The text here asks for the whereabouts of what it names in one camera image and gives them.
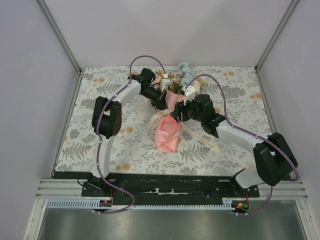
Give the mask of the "cream ribbon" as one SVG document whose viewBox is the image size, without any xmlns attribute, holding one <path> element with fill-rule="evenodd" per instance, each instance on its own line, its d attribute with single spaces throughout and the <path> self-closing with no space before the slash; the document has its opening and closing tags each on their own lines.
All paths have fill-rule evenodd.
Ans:
<svg viewBox="0 0 320 240">
<path fill-rule="evenodd" d="M 148 124 L 146 126 L 146 129 L 148 131 L 153 131 L 157 127 L 157 125 L 158 125 L 158 123 L 160 121 L 160 118 L 162 116 L 166 116 L 166 115 L 168 115 L 168 114 L 170 114 L 172 112 L 172 110 L 168 109 L 168 108 L 165 109 L 165 110 L 161 110 L 161 111 L 153 110 L 152 112 L 154 113 L 154 115 L 152 117 L 149 117 L 149 115 L 143 111 L 143 109 L 140 106 L 139 102 L 135 104 L 134 110 L 135 110 L 135 112 L 137 114 L 138 119 L 140 119 L 141 121 L 148 120 Z M 184 131 L 186 131 L 193 138 L 195 138 L 198 141 L 200 141 L 206 147 L 213 149 L 215 152 L 219 152 L 220 151 L 219 147 L 215 146 L 214 144 L 210 143 L 208 140 L 206 140 L 202 136 L 198 135 L 196 132 L 192 131 L 184 123 L 181 123 L 180 126 L 183 128 Z"/>
</svg>

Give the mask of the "pink fake rose stem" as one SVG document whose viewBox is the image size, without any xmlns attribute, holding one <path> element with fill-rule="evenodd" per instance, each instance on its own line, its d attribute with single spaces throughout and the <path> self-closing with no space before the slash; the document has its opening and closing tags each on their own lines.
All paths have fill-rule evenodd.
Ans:
<svg viewBox="0 0 320 240">
<path fill-rule="evenodd" d="M 174 94 L 180 94 L 182 90 L 181 80 L 177 77 L 173 77 L 170 79 L 172 81 L 172 85 L 168 87 L 168 90 Z"/>
</svg>

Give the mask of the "orange fake rose stem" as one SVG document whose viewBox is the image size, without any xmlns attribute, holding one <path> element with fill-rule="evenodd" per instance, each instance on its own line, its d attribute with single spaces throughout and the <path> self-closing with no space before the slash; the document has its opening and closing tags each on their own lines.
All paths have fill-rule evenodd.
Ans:
<svg viewBox="0 0 320 240">
<path fill-rule="evenodd" d="M 156 72 L 158 75 L 157 79 L 154 81 L 155 85 L 159 85 L 162 79 L 169 79 L 169 75 L 167 73 L 162 72 L 160 69 Z"/>
</svg>

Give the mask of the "pink wrapping paper sheet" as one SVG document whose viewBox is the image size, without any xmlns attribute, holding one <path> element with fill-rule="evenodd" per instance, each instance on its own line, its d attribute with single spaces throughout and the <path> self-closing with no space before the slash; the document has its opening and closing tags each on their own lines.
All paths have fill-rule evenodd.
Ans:
<svg viewBox="0 0 320 240">
<path fill-rule="evenodd" d="M 170 113 L 175 109 L 175 104 L 183 100 L 184 96 L 182 94 L 166 92 L 166 109 L 162 111 L 159 117 L 154 135 L 155 145 L 159 151 L 175 153 L 177 150 L 181 124 Z"/>
</svg>

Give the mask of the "blue fake hydrangea stem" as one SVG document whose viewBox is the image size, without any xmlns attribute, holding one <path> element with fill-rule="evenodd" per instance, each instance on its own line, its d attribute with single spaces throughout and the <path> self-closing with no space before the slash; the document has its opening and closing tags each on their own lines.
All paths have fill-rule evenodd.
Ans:
<svg viewBox="0 0 320 240">
<path fill-rule="evenodd" d="M 177 67 L 180 70 L 180 84 L 182 86 L 188 85 L 196 76 L 194 68 L 186 61 L 180 62 Z"/>
</svg>

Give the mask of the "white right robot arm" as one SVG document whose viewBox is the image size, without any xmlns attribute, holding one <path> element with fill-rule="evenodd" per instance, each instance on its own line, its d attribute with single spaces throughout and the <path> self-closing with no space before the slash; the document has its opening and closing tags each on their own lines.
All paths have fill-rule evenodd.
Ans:
<svg viewBox="0 0 320 240">
<path fill-rule="evenodd" d="M 283 135 L 278 132 L 261 135 L 231 124 L 216 112 L 207 94 L 176 103 L 170 115 L 179 123 L 195 120 L 207 134 L 232 142 L 253 154 L 255 166 L 236 173 L 235 181 L 229 184 L 229 191 L 235 197 L 242 196 L 254 185 L 274 187 L 281 181 L 288 181 L 291 172 L 297 172 L 298 162 Z"/>
</svg>

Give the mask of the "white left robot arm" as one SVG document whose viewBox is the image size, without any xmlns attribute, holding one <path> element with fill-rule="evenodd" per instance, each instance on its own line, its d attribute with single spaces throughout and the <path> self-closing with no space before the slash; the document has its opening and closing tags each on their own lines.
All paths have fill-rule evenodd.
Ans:
<svg viewBox="0 0 320 240">
<path fill-rule="evenodd" d="M 133 74 L 128 82 L 111 98 L 99 96 L 95 100 L 91 125 L 99 137 L 96 167 L 92 174 L 107 177 L 110 173 L 110 157 L 115 136 L 122 128 L 122 107 L 133 97 L 142 95 L 151 101 L 157 110 L 165 110 L 166 93 L 151 85 L 156 75 L 143 68 L 138 75 Z"/>
</svg>

